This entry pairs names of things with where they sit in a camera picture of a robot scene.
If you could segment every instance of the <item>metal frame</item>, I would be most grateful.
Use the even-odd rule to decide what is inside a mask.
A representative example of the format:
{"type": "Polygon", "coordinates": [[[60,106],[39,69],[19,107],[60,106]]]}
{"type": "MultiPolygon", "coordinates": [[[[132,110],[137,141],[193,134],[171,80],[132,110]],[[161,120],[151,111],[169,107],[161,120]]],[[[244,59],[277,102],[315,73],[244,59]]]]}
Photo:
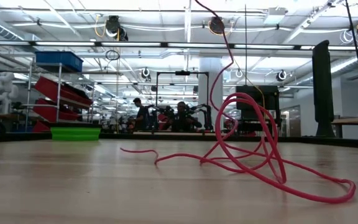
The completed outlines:
{"type": "MultiPolygon", "coordinates": [[[[156,78],[156,91],[155,91],[155,105],[157,106],[158,105],[158,77],[161,75],[161,74],[176,74],[175,72],[157,72],[157,78],[156,78]]],[[[190,74],[195,74],[195,75],[198,75],[198,74],[204,74],[206,75],[206,104],[209,105],[209,72],[190,72],[190,74]]]]}
{"type": "MultiPolygon", "coordinates": [[[[92,42],[92,41],[9,41],[0,40],[0,46],[11,47],[128,47],[128,48],[176,48],[176,49],[234,49],[234,50],[296,50],[312,51],[315,45],[285,45],[285,44],[214,44],[186,42],[92,42]]],[[[353,52],[351,46],[329,46],[330,51],[353,52]]]]}

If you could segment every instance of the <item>pillar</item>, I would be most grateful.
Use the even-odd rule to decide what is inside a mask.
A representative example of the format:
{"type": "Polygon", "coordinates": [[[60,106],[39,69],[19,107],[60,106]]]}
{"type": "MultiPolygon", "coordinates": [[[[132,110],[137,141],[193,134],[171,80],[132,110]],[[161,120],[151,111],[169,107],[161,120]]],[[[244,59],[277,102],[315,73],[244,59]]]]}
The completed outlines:
{"type": "MultiPolygon", "coordinates": [[[[200,72],[209,72],[209,85],[208,85],[208,97],[211,93],[212,84],[214,83],[217,75],[222,70],[222,63],[220,58],[200,58],[200,65],[199,65],[200,72]]],[[[206,75],[200,74],[198,75],[198,104],[207,103],[207,77],[206,75]]],[[[208,104],[211,105],[211,100],[213,100],[216,107],[220,108],[223,102],[223,75],[219,77],[219,80],[216,82],[212,99],[209,98],[208,104]]],[[[212,108],[211,117],[212,117],[212,125],[215,128],[215,121],[218,112],[212,108]]],[[[198,121],[203,124],[204,127],[204,114],[198,114],[198,121]]]]}

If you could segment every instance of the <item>pink cable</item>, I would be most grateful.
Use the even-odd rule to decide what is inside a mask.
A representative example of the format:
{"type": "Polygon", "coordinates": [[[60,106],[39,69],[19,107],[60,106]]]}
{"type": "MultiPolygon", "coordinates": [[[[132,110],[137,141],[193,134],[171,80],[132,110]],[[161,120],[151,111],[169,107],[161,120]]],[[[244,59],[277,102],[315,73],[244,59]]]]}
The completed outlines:
{"type": "MultiPolygon", "coordinates": [[[[212,14],[214,14],[216,17],[219,18],[219,16],[212,11],[211,9],[209,9],[208,7],[202,5],[198,0],[195,0],[201,7],[205,8],[206,10],[208,10],[209,12],[211,12],[212,14]]],[[[146,153],[146,152],[154,152],[155,153],[155,161],[154,163],[157,165],[158,162],[166,160],[166,159],[170,159],[173,157],[190,157],[190,158],[194,158],[194,159],[198,159],[200,160],[200,165],[208,162],[214,165],[217,165],[219,167],[222,167],[223,169],[226,169],[228,171],[231,172],[237,172],[237,173],[249,173],[250,175],[253,175],[254,177],[260,179],[261,181],[268,183],[282,191],[285,191],[289,194],[293,194],[296,196],[299,196],[301,198],[305,198],[308,200],[312,200],[312,201],[316,201],[316,202],[324,202],[324,203],[343,203],[346,202],[348,200],[350,200],[355,192],[356,192],[356,185],[354,184],[353,181],[351,180],[347,180],[347,179],[338,179],[335,177],[330,177],[328,175],[322,174],[316,170],[313,170],[309,167],[303,166],[301,164],[297,164],[295,162],[292,161],[288,161],[288,160],[284,160],[281,158],[281,155],[277,149],[277,142],[278,142],[278,132],[277,132],[277,127],[274,121],[273,116],[262,106],[259,106],[255,100],[250,97],[249,95],[245,94],[245,93],[234,93],[229,95],[223,102],[222,106],[220,108],[216,107],[215,104],[212,101],[212,95],[213,95],[213,90],[215,88],[216,82],[218,81],[219,77],[221,76],[222,72],[225,71],[225,69],[229,68],[233,63],[234,63],[234,59],[233,59],[233,55],[230,51],[229,48],[229,44],[227,42],[226,39],[226,35],[223,32],[223,38],[224,41],[227,45],[227,50],[229,52],[230,58],[231,58],[231,63],[229,65],[227,65],[226,67],[224,67],[218,74],[218,76],[216,77],[213,85],[212,85],[212,89],[211,92],[209,93],[209,99],[211,99],[211,105],[214,109],[216,109],[218,111],[218,115],[216,117],[216,121],[215,121],[215,128],[216,128],[216,139],[218,140],[217,143],[203,156],[197,156],[197,155],[192,155],[192,154],[187,154],[187,153],[177,153],[177,154],[172,154],[169,156],[165,156],[165,157],[161,157],[158,158],[158,152],[155,150],[144,150],[144,151],[130,151],[130,150],[126,150],[121,148],[122,151],[124,152],[131,152],[131,153],[146,153]],[[254,109],[255,112],[259,118],[260,124],[262,126],[262,129],[265,133],[265,137],[262,137],[261,141],[259,142],[259,145],[253,150],[253,151],[248,151],[245,149],[241,149],[238,147],[234,147],[234,146],[230,146],[229,144],[225,143],[224,140],[226,140],[229,136],[231,136],[234,132],[234,130],[237,129],[238,127],[238,121],[235,120],[233,117],[229,116],[228,114],[224,113],[224,109],[226,108],[226,106],[230,103],[233,102],[241,102],[241,103],[247,103],[248,105],[251,105],[254,109]],[[269,128],[267,127],[266,121],[264,119],[264,116],[262,114],[262,112],[264,114],[266,114],[272,124],[273,127],[273,134],[274,134],[274,138],[272,137],[272,134],[269,132],[269,128]],[[225,136],[222,136],[221,134],[221,127],[220,127],[220,123],[221,123],[221,118],[222,116],[225,116],[227,118],[229,118],[230,120],[234,121],[234,127],[231,129],[231,131],[229,133],[227,133],[225,136]],[[271,147],[271,152],[269,153],[266,147],[266,143],[265,143],[265,138],[267,139],[270,147],[271,147]],[[222,148],[222,150],[224,151],[224,153],[227,155],[227,157],[214,157],[214,158],[210,158],[208,159],[208,156],[218,147],[220,146],[222,148]],[[263,148],[264,153],[259,153],[258,150],[260,149],[260,147],[263,148]],[[244,152],[244,155],[241,156],[237,156],[234,157],[229,149],[233,149],[236,151],[240,151],[240,152],[244,152]],[[265,160],[254,167],[247,167],[244,164],[242,164],[239,159],[243,159],[249,156],[260,156],[260,157],[264,157],[265,160]],[[277,174],[276,169],[274,168],[273,164],[272,164],[272,159],[276,160],[278,163],[278,169],[280,171],[280,175],[277,174]],[[224,164],[217,162],[218,160],[230,160],[233,163],[235,163],[235,165],[238,167],[238,169],[232,168],[232,167],[228,167],[225,166],[224,164]],[[320,176],[321,178],[324,178],[326,180],[330,180],[332,182],[338,183],[338,184],[349,184],[349,188],[346,192],[345,195],[340,196],[340,197],[322,197],[322,196],[318,196],[318,195],[312,195],[312,194],[308,194],[305,192],[302,192],[300,190],[297,189],[293,189],[291,187],[287,187],[285,184],[285,182],[287,181],[287,175],[285,173],[285,168],[284,168],[284,163],[286,164],[290,164],[293,165],[295,167],[299,167],[301,169],[307,170],[311,173],[314,173],[318,176],[320,176]],[[273,175],[275,176],[275,180],[268,178],[258,172],[256,172],[257,169],[263,167],[264,165],[268,164],[269,167],[272,170],[273,175]]]]}

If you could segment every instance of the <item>table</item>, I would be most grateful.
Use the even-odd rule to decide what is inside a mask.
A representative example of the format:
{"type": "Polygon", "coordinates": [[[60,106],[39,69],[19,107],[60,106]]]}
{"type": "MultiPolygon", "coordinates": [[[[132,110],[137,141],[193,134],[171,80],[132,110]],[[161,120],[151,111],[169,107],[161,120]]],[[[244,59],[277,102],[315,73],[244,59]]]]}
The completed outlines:
{"type": "Polygon", "coordinates": [[[357,125],[358,126],[358,118],[335,119],[331,124],[335,125],[335,127],[336,127],[337,137],[343,138],[342,126],[343,125],[357,125]]]}
{"type": "MultiPolygon", "coordinates": [[[[257,142],[233,144],[252,150],[257,142]]],[[[356,182],[355,199],[341,205],[303,200],[249,174],[232,174],[211,164],[200,167],[190,158],[173,158],[156,167],[152,153],[119,150],[203,155],[213,145],[213,141],[105,139],[0,142],[0,224],[358,223],[357,148],[278,144],[284,159],[356,182]]],[[[242,160],[248,166],[261,161],[242,160]]],[[[286,165],[286,170],[291,187],[325,196],[344,193],[338,184],[296,167],[286,165]]],[[[258,172],[272,175],[269,169],[258,172]]]]}

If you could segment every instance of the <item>person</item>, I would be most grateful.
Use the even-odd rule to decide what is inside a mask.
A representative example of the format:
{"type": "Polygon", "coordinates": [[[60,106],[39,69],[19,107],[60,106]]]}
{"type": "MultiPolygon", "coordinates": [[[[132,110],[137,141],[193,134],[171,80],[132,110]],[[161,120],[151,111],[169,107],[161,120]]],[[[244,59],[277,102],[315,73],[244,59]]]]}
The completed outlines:
{"type": "Polygon", "coordinates": [[[134,103],[139,108],[135,118],[135,128],[136,130],[146,130],[149,125],[149,110],[142,105],[139,98],[135,98],[134,103]]]}
{"type": "Polygon", "coordinates": [[[201,128],[203,125],[198,122],[194,117],[186,113],[187,105],[181,101],[178,103],[178,113],[174,118],[170,118],[162,129],[166,130],[170,126],[174,132],[189,132],[193,127],[201,128]]]}

